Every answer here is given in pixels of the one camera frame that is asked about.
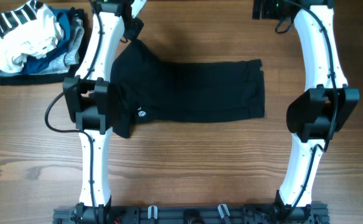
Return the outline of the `black t-shirt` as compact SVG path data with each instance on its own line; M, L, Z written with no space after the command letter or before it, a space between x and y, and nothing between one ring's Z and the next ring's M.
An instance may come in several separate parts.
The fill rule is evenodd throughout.
M221 123L265 115L261 60L214 63L166 62L142 41L115 59L119 120L113 132L130 138L133 125L151 121Z

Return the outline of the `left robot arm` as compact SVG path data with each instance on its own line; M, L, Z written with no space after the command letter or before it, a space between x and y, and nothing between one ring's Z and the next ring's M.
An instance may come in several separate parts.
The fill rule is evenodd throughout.
M108 182L108 151L116 122L111 66L122 37L138 36L137 15L145 0L97 1L93 28L83 62L63 83L70 119L82 144L82 190L73 208L55 210L54 223L113 223Z

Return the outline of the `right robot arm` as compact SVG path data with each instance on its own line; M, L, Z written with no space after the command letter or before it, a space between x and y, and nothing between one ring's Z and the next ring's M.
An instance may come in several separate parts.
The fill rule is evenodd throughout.
M266 223L327 223L328 207L312 201L312 188L321 158L336 132L359 102L341 69L334 38L334 1L255 1L253 19L290 22L301 43L304 93L286 112L292 137L286 175L275 201L246 209L250 221Z

